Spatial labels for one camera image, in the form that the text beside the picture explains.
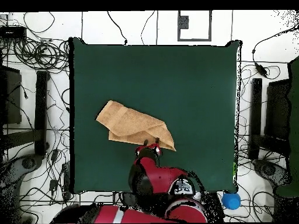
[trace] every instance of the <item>wire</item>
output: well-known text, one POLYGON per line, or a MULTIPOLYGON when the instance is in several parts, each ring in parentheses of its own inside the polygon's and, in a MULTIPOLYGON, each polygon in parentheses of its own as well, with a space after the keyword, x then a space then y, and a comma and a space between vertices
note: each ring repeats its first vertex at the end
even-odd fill
POLYGON ((24 212, 24 213, 28 213, 28 214, 31 214, 31 215, 34 215, 34 216, 36 216, 36 222, 35 222, 35 224, 37 224, 38 223, 38 221, 39 221, 39 216, 37 215, 37 214, 35 214, 35 213, 32 213, 32 212, 30 212, 30 211, 24 211, 22 208, 21 208, 21 206, 20 206, 20 208, 19 208, 22 212, 24 212))
POLYGON ((49 11, 50 15, 53 17, 53 21, 52 21, 52 23, 49 25, 49 27, 46 28, 46 29, 43 30, 43 31, 33 31, 32 29, 30 29, 30 28, 28 27, 28 25, 27 25, 27 23, 26 23, 26 19, 25 19, 25 17, 26 17, 26 15, 27 15, 28 13, 31 13, 31 12, 26 12, 26 13, 24 14, 23 20, 24 20, 24 23, 25 23, 27 29, 28 29, 29 31, 31 31, 32 33, 44 33, 45 31, 49 30, 49 29, 53 26, 53 24, 54 24, 54 22, 55 22, 55 17, 54 17, 54 15, 49 11))
POLYGON ((117 26, 117 27, 119 28, 119 30, 120 30, 120 34, 121 34, 121 36, 123 36, 123 38, 124 38, 124 45, 126 45, 126 44, 128 43, 128 40, 124 37, 123 32, 122 32, 120 26, 117 25, 116 22, 112 19, 112 17, 110 16, 109 11, 107 11, 107 14, 108 14, 110 20, 115 24, 115 26, 117 26))
POLYGON ((155 10, 154 10, 153 13, 149 16, 149 18, 147 19, 147 21, 145 22, 145 24, 144 24, 144 26, 143 26, 143 29, 142 29, 142 32, 141 32, 141 34, 140 34, 141 41, 142 41, 143 45, 144 45, 144 42, 143 42, 143 39, 142 39, 143 30, 145 29, 145 26, 147 25, 148 20, 153 16, 154 13, 155 13, 155 10))
POLYGON ((69 88, 68 88, 68 89, 65 89, 65 90, 63 91, 63 93, 61 94, 61 100, 62 100, 62 102, 63 102, 64 104, 66 104, 66 105, 69 106, 69 104, 66 103, 66 102, 64 101, 64 99, 63 99, 63 94, 64 94, 66 91, 68 91, 68 90, 69 90, 69 88))
POLYGON ((258 43, 255 45, 255 47, 254 47, 253 50, 252 50, 252 60, 253 60, 254 63, 255 63, 255 67, 256 67, 256 69, 258 70, 258 72, 259 72, 262 76, 264 76, 265 78, 268 78, 267 76, 269 75, 269 73, 266 72, 266 70, 265 70, 266 68, 264 68, 263 66, 261 66, 261 65, 259 65, 257 62, 255 62, 255 56, 254 56, 254 54, 255 54, 255 51, 256 51, 256 47, 257 47, 261 42, 264 42, 264 41, 269 40, 270 38, 273 38, 273 37, 276 37, 276 36, 280 36, 280 35, 282 35, 282 34, 284 34, 284 33, 290 32, 290 31, 298 30, 298 28, 299 28, 299 25, 298 25, 298 23, 297 23, 295 26, 291 27, 290 29, 287 29, 287 30, 285 30, 285 31, 280 31, 279 33, 276 33, 276 34, 272 35, 272 36, 269 37, 269 38, 265 38, 264 40, 261 40, 260 42, 258 42, 258 43))
MULTIPOLYGON (((271 194, 271 193, 269 193, 269 192, 267 192, 267 191, 260 191, 260 192, 257 192, 256 194, 254 194, 253 195, 253 197, 252 197, 252 205, 253 205, 253 211, 254 211, 254 213, 255 213, 255 216, 257 217, 257 219, 259 220, 259 222, 262 222, 262 220, 258 217, 258 215, 257 215, 257 213, 256 213, 256 208, 255 207, 258 207, 258 208, 260 208, 261 210, 263 210, 260 206, 258 206, 257 204, 255 205, 255 197, 258 195, 258 194, 261 194, 261 193, 265 193, 265 194, 267 194, 267 195, 270 195, 271 197, 273 197, 274 198, 274 196, 271 194)), ((273 215, 270 213, 270 212, 267 212, 267 211, 265 211, 267 214, 269 214, 271 217, 273 217, 273 215)))
POLYGON ((97 199, 98 197, 111 197, 111 196, 113 196, 113 194, 112 194, 112 195, 102 195, 102 194, 100 194, 100 195, 98 195, 98 196, 95 197, 95 199, 93 200, 93 203, 96 202, 96 199, 97 199))

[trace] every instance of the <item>cloth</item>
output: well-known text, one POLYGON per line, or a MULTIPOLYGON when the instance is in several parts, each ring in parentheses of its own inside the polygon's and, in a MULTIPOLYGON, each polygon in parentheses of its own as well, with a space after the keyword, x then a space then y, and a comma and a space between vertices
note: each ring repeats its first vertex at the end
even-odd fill
POLYGON ((109 129, 109 140, 142 145, 146 139, 153 144, 159 138, 160 147, 175 151, 171 133, 163 121, 118 102, 108 101, 96 120, 109 129))

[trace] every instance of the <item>green table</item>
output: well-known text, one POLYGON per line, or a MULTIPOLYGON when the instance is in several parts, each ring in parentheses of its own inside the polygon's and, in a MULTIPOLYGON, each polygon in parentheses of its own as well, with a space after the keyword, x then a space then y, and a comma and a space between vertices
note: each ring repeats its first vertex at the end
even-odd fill
POLYGON ((235 189, 238 41, 227 47, 123 46, 74 38, 73 44, 75 192, 130 190, 137 145, 109 141, 108 129, 95 121, 109 100, 166 123, 177 152, 164 149, 161 166, 193 170, 209 191, 235 189))

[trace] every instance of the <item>white floor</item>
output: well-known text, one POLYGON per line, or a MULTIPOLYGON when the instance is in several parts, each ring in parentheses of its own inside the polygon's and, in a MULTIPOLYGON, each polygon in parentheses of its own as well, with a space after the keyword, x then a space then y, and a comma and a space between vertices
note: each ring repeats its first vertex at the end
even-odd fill
MULTIPOLYGON (((152 11, 143 12, 111 12, 110 15, 114 21, 121 27, 124 36, 128 40, 128 45, 142 44, 141 32, 144 27, 144 23, 153 14, 152 11)), ((9 24, 13 25, 19 22, 24 24, 25 13, 10 13, 9 24)), ((111 22, 106 12, 52 12, 55 17, 53 26, 44 33, 39 33, 39 36, 43 38, 63 39, 67 40, 69 37, 82 37, 87 44, 123 44, 124 38, 122 38, 119 29, 111 22)), ((224 46, 230 40, 242 40, 242 78, 244 84, 242 84, 241 91, 243 96, 240 102, 240 110, 244 110, 240 113, 239 133, 246 135, 248 133, 248 121, 249 121, 249 103, 250 101, 250 85, 252 78, 260 78, 256 74, 252 62, 252 49, 255 44, 265 38, 268 38, 275 33, 288 29, 295 24, 295 16, 289 14, 286 10, 214 10, 212 21, 212 42, 178 42, 177 41, 177 11, 164 11, 159 10, 151 16, 147 25, 143 31, 142 39, 145 45, 158 44, 158 45, 170 45, 170 44, 210 44, 214 46, 224 46)), ((27 25, 34 31, 39 32, 46 29, 51 25, 53 17, 48 12, 28 13, 26 15, 27 25)), ((30 38, 36 39, 30 32, 27 34, 30 38)), ((265 41, 257 46, 255 52, 255 61, 261 61, 260 64, 264 67, 270 67, 270 77, 275 78, 280 68, 280 75, 276 80, 287 79, 287 64, 299 55, 299 38, 298 31, 293 33, 287 33, 279 37, 275 37, 268 41, 265 41)), ((17 64, 18 59, 14 55, 9 56, 8 66, 19 69, 22 74, 22 85, 26 88, 28 99, 22 97, 21 108, 28 115, 30 122, 34 125, 34 105, 35 105, 35 82, 36 72, 30 69, 26 65, 17 64)), ((266 88, 270 79, 263 78, 263 101, 266 100, 266 88)), ((50 144, 50 150, 53 147, 64 150, 65 157, 62 157, 59 162, 56 163, 57 171, 55 176, 59 176, 61 171, 61 165, 65 160, 69 160, 69 152, 66 148, 69 145, 69 114, 65 109, 60 95, 65 89, 69 88, 69 80, 66 72, 58 74, 51 74, 51 80, 48 83, 48 106, 55 104, 48 110, 48 131, 47 141, 50 144)), ((68 91, 64 95, 64 100, 68 102, 68 91)), ((266 103, 262 105, 262 112, 266 111, 266 103)), ((265 119, 262 119, 262 127, 265 125, 265 119)), ((27 118, 22 114, 22 122, 19 125, 5 126, 7 133, 13 133, 19 131, 19 129, 29 129, 30 124, 27 118)), ((245 141, 240 141, 240 148, 245 149, 245 141)), ((8 159, 15 156, 15 154, 22 148, 22 146, 10 149, 8 151, 8 159)), ((33 145, 20 150, 18 155, 25 155, 33 152, 33 145)), ((260 151, 260 157, 262 158, 266 152, 260 151)), ((271 157, 277 158, 278 154, 272 154, 271 157)), ((247 162, 247 159, 240 158, 239 164, 247 162)), ((277 160, 281 166, 285 166, 284 159, 277 160)), ((237 182, 240 185, 239 194, 241 196, 242 206, 235 210, 230 211, 225 209, 225 213, 229 216, 243 216, 247 218, 230 218, 226 217, 227 222, 237 222, 240 219, 245 222, 259 222, 252 210, 252 203, 248 201, 249 195, 252 200, 254 193, 259 191, 268 191, 272 193, 270 184, 264 179, 255 174, 253 170, 249 170, 250 163, 238 168, 237 182)), ((31 188, 40 188, 44 193, 48 192, 50 176, 46 172, 46 160, 44 160, 41 168, 34 173, 30 173, 24 179, 21 188, 21 195, 25 195, 31 188)), ((112 192, 85 192, 82 195, 75 195, 72 202, 80 202, 81 204, 90 204, 98 195, 97 202, 112 203, 112 192)), ((62 200, 61 192, 58 190, 55 196, 56 200, 62 200)), ((265 209, 264 205, 270 206, 273 210, 273 198, 266 194, 259 194, 256 196, 255 202, 261 205, 265 209)), ((32 189, 26 197, 21 201, 23 205, 22 209, 29 209, 39 216, 38 223, 49 223, 53 216, 62 209, 62 205, 54 204, 49 205, 50 200, 44 194, 32 189)), ((262 211, 259 218, 263 222, 270 222, 271 216, 262 211)))

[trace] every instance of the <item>red robot body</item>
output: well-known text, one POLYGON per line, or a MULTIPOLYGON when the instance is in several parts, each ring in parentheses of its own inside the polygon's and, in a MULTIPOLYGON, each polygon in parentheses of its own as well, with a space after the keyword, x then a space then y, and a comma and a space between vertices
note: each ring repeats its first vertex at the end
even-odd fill
POLYGON ((72 205, 63 209, 52 223, 178 223, 223 222, 223 210, 217 194, 203 191, 195 200, 190 173, 172 167, 160 167, 161 148, 156 143, 139 146, 128 183, 136 206, 72 205))

